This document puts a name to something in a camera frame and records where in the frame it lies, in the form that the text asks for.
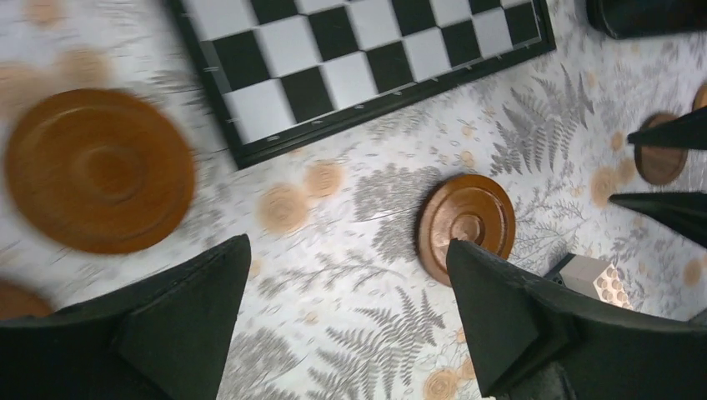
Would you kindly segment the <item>black cup tray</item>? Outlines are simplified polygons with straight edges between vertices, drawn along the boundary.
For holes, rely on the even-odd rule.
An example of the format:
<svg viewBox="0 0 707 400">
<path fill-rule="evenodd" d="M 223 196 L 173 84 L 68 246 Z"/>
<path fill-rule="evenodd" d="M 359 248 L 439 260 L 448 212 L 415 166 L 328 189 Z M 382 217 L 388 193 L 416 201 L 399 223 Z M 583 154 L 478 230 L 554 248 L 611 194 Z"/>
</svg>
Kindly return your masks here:
<svg viewBox="0 0 707 400">
<path fill-rule="evenodd" d="M 589 25 L 613 39 L 706 30 L 706 0 L 587 0 Z"/>
</svg>

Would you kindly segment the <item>lego brick model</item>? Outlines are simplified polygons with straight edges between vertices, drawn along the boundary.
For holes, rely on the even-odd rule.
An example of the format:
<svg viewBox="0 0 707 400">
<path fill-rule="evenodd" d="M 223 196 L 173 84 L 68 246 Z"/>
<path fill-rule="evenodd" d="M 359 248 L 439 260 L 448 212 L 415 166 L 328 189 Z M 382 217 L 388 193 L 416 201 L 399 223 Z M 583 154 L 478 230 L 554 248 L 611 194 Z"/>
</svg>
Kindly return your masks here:
<svg viewBox="0 0 707 400">
<path fill-rule="evenodd" d="M 613 263 L 568 253 L 544 277 L 587 297 L 634 310 Z"/>
</svg>

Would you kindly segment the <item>brown wooden ringed coaster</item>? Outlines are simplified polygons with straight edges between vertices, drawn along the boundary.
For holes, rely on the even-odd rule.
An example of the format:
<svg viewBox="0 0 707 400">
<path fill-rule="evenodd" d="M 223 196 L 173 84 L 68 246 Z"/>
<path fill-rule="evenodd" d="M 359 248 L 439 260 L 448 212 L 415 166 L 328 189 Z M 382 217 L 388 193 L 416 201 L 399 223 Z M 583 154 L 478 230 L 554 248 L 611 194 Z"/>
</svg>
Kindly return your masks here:
<svg viewBox="0 0 707 400">
<path fill-rule="evenodd" d="M 124 92 L 48 97 L 15 124 L 8 193 L 40 233 L 86 253 L 134 253 L 171 234 L 193 200 L 192 153 L 173 123 Z"/>
<path fill-rule="evenodd" d="M 416 251 L 430 277 L 449 287 L 449 242 L 476 243 L 502 259 L 514 245 L 516 219 L 505 190 L 489 177 L 462 174 L 439 183 L 419 210 Z"/>
<path fill-rule="evenodd" d="M 42 318 L 53 313 L 48 300 L 15 282 L 1 281 L 1 320 Z"/>
</svg>

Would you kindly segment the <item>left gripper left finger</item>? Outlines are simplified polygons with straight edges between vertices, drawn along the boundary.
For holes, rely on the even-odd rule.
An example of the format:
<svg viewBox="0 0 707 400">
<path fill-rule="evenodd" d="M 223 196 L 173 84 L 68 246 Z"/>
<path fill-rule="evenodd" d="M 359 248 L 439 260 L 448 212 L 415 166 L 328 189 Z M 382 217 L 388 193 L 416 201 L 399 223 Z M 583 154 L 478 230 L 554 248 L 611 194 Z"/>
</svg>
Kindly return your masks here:
<svg viewBox="0 0 707 400">
<path fill-rule="evenodd" d="M 46 317 L 3 321 L 2 398 L 216 398 L 250 264 L 238 235 Z"/>
</svg>

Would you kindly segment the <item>floral tablecloth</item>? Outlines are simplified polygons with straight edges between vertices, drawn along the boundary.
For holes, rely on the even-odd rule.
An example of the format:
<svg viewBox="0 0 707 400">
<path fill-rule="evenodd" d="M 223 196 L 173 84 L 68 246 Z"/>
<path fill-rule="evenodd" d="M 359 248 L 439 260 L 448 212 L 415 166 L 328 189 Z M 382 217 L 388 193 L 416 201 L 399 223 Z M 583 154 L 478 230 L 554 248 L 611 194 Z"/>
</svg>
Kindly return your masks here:
<svg viewBox="0 0 707 400">
<path fill-rule="evenodd" d="M 160 2 L 59 1 L 39 22 L 4 1 L 4 67 L 58 93 L 56 56 L 80 52 L 109 88 L 179 125 L 198 183 L 172 235 L 119 256 L 47 240 L 3 194 L 1 275 L 64 308 L 247 234 L 220 398 L 478 399 L 454 293 L 414 246 L 429 190 L 478 173 L 513 201 L 513 264 L 544 274 L 566 253 L 602 259 L 635 311 L 691 319 L 706 307 L 706 251 L 608 197 L 651 190 L 625 138 L 655 113 L 690 112 L 706 36 L 615 41 L 588 26 L 581 2 L 552 1 L 549 13 L 556 51 L 240 172 Z"/>
</svg>

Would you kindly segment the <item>dark walnut coaster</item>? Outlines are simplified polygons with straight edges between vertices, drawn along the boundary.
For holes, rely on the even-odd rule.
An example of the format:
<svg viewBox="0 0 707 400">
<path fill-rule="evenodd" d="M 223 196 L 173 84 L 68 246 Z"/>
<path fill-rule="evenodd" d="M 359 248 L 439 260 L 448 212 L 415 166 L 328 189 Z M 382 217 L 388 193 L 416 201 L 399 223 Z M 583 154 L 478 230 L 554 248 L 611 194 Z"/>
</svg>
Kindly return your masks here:
<svg viewBox="0 0 707 400">
<path fill-rule="evenodd" d="M 649 117 L 640 130 L 653 128 L 679 118 L 671 112 L 657 112 Z M 634 146 L 634 161 L 639 175 L 649 184 L 665 186 L 683 172 L 688 149 L 671 147 Z"/>
</svg>

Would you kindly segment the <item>light orange coaster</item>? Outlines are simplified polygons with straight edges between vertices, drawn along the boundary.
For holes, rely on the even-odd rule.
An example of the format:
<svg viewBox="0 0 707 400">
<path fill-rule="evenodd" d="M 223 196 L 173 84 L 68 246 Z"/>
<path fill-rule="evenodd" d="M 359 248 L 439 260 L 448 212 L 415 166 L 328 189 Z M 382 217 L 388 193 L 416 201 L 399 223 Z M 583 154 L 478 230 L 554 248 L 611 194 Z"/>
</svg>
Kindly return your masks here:
<svg viewBox="0 0 707 400">
<path fill-rule="evenodd" d="M 695 94 L 692 109 L 694 111 L 707 106 L 707 83 L 703 83 Z"/>
</svg>

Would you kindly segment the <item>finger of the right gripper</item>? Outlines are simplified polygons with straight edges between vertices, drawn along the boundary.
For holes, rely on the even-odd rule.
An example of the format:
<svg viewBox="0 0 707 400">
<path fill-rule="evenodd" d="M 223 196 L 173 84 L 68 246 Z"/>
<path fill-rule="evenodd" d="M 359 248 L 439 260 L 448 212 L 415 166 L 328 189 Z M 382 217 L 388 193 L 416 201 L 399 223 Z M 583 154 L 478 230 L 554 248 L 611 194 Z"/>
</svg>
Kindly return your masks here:
<svg viewBox="0 0 707 400">
<path fill-rule="evenodd" d="M 632 132 L 628 143 L 635 146 L 706 150 L 706 107 L 673 121 Z"/>
<path fill-rule="evenodd" d="M 644 214 L 706 248 L 705 192 L 636 192 L 613 194 L 609 201 Z"/>
</svg>

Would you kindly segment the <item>black white chessboard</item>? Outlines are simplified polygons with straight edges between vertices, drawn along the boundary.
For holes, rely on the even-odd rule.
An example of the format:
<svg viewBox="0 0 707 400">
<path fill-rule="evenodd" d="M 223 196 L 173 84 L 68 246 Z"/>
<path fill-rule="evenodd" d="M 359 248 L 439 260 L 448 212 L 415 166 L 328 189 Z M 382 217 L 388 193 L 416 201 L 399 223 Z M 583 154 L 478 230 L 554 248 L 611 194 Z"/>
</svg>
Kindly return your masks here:
<svg viewBox="0 0 707 400">
<path fill-rule="evenodd" d="M 555 48 L 544 1 L 166 1 L 238 168 Z"/>
</svg>

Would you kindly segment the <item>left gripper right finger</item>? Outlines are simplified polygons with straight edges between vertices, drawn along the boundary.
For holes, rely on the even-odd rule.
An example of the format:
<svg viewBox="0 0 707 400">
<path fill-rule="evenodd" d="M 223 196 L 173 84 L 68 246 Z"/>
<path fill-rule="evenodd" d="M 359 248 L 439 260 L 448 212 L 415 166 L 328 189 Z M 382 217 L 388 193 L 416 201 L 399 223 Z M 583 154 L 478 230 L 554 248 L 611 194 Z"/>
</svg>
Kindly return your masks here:
<svg viewBox="0 0 707 400">
<path fill-rule="evenodd" d="M 703 399 L 706 329 L 586 297 L 453 240 L 479 391 L 497 399 Z"/>
</svg>

